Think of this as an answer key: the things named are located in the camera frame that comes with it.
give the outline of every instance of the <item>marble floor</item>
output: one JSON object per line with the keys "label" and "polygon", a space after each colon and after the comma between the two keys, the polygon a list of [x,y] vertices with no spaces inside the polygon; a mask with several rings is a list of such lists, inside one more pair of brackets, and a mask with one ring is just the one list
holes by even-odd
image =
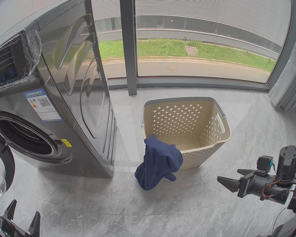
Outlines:
{"label": "marble floor", "polygon": [[[217,175],[239,178],[238,168],[255,169],[261,155],[273,156],[296,145],[296,111],[275,109],[267,93],[205,88],[110,91],[118,120],[113,179],[54,174],[35,169],[15,156],[12,187],[0,201],[0,213],[17,200],[14,222],[28,229],[36,210],[41,214],[41,236],[210,236],[254,237],[271,234],[285,207],[248,195],[243,199],[217,182]],[[140,117],[151,99],[208,96],[225,111],[232,139],[202,167],[182,170],[177,180],[162,179],[143,191],[134,177],[145,151]],[[284,210],[276,226],[294,214]]]}

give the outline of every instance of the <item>green lawn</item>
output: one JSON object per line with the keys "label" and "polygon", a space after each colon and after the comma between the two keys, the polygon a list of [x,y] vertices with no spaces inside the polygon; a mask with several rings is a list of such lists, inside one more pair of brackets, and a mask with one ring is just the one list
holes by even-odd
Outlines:
{"label": "green lawn", "polygon": [[[188,46],[194,46],[198,50],[197,56],[189,56],[185,42],[179,39],[148,39],[138,40],[138,57],[149,56],[175,56],[175,57],[196,57],[204,59],[223,60],[233,63],[242,63],[253,67],[263,68],[271,71],[275,60],[250,53],[246,50],[238,50],[230,47],[215,44],[205,44],[201,41],[190,40],[186,42]],[[101,58],[124,57],[122,40],[109,40],[99,42]]]}

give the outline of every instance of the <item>curtain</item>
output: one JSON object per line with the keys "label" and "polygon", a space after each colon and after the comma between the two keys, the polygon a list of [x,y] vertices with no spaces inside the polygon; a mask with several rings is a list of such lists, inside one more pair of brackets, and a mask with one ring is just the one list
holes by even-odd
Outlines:
{"label": "curtain", "polygon": [[285,110],[296,104],[296,44],[278,81],[268,93],[275,107]]}

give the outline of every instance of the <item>beige plastic basket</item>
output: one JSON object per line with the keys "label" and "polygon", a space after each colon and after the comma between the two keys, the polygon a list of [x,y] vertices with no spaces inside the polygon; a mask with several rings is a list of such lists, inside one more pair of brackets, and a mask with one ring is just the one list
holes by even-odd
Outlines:
{"label": "beige plastic basket", "polygon": [[226,115],[210,97],[150,100],[142,108],[141,126],[144,139],[153,133],[176,145],[184,160],[180,170],[201,166],[231,139]]}

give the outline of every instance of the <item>blue cloth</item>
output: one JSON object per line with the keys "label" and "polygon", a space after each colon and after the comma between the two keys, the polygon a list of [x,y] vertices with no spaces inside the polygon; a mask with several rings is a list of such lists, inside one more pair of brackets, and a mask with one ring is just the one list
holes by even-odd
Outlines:
{"label": "blue cloth", "polygon": [[183,157],[175,145],[168,145],[158,140],[154,134],[144,140],[146,151],[144,162],[139,165],[135,172],[141,188],[150,190],[154,188],[162,178],[175,181],[172,172],[177,172]]}

